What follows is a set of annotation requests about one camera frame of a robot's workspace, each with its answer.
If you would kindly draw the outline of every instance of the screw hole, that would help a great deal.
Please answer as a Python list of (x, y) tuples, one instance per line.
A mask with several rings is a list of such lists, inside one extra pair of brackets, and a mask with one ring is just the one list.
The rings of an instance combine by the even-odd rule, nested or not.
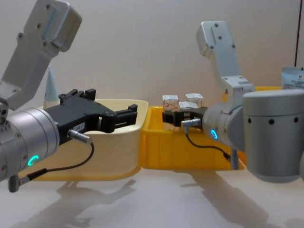
[(18, 39), (22, 39), (23, 38), (23, 33), (19, 33), (18, 34)]
[(21, 134), (20, 134), (20, 133), (17, 133), (17, 134), (16, 134), (16, 138), (17, 138), (17, 139), (21, 139)]

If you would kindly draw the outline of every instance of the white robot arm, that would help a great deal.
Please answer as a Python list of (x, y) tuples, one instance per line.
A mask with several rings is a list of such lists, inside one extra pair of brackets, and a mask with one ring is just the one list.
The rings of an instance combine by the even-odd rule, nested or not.
[(218, 85), (228, 95), (227, 103), (218, 103), (205, 112), (203, 129), (211, 138), (244, 150), (243, 95), (255, 88), (240, 73), (236, 46), (226, 22), (202, 22), (197, 41), (200, 53), (211, 60)]
[[(51, 59), (70, 49), (81, 22), (81, 16), (69, 3), (37, 0), (24, 32), (18, 34), (17, 48), (0, 81), (0, 181), (8, 178), (11, 192), (49, 171), (73, 169), (89, 161), (94, 145), (85, 132), (111, 133), (136, 123), (137, 105), (112, 111), (94, 102), (95, 89), (73, 89), (58, 96), (60, 105), (8, 115), (8, 109), (16, 110), (35, 95)], [(91, 154), (85, 161), (44, 168), (19, 179), (18, 172), (51, 156), (71, 139), (91, 145)]]
[(200, 53), (213, 65), (227, 103), (206, 110), (202, 127), (212, 139), (247, 154), (247, 168), (268, 182), (304, 179), (304, 91), (254, 92), (240, 75), (235, 44), (223, 21), (202, 22), (197, 32)]
[(81, 22), (69, 3), (37, 0), (17, 36), (17, 48), (0, 80), (0, 181), (11, 177), (11, 191), (19, 188), (19, 171), (57, 150), (59, 132), (44, 110), (8, 115), (8, 109), (16, 110), (35, 95), (51, 59), (69, 50)]

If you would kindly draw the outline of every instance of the white wall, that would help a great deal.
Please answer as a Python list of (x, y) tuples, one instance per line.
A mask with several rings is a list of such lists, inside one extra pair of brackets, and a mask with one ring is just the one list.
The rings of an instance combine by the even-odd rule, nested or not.
[[(35, 0), (0, 1), (0, 75)], [(243, 75), (258, 86), (280, 85), (294, 61), (300, 0), (70, 0), (83, 16), (72, 48), (52, 61), (61, 93), (97, 89), (98, 98), (143, 99), (200, 92), (220, 99), (195, 34), (204, 20), (230, 24)], [(29, 105), (41, 105), (45, 80)]]

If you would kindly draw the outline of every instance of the cable connector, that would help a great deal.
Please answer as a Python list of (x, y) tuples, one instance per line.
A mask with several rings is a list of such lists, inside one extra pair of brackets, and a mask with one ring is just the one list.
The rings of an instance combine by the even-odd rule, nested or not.
[(189, 132), (189, 127), (201, 126), (201, 120), (199, 118), (192, 119), (192, 120), (185, 120), (185, 121), (182, 121), (181, 123), (182, 123), (182, 126), (183, 126), (186, 134), (188, 134), (188, 132)]
[(72, 129), (68, 130), (67, 136), (71, 139), (76, 139), (76, 140), (81, 141), (82, 143), (85, 143), (88, 145), (92, 143), (92, 139), (89, 136), (87, 136), (85, 134), (81, 134)]

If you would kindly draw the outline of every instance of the plastic tray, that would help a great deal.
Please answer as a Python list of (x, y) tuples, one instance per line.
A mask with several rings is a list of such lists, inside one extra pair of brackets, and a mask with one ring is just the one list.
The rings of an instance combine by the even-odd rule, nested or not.
[[(114, 111), (137, 104), (136, 125), (116, 129), (111, 134), (97, 131), (86, 133), (92, 137), (95, 145), (93, 158), (81, 167), (47, 173), (39, 180), (115, 180), (131, 176), (141, 168), (139, 163), (140, 136), (148, 102), (141, 100), (96, 100), (96, 102), (102, 103)], [(86, 159), (90, 151), (90, 146), (74, 140), (69, 141), (61, 145), (54, 155), (21, 172), (20, 176), (42, 168), (57, 168), (77, 164)]]

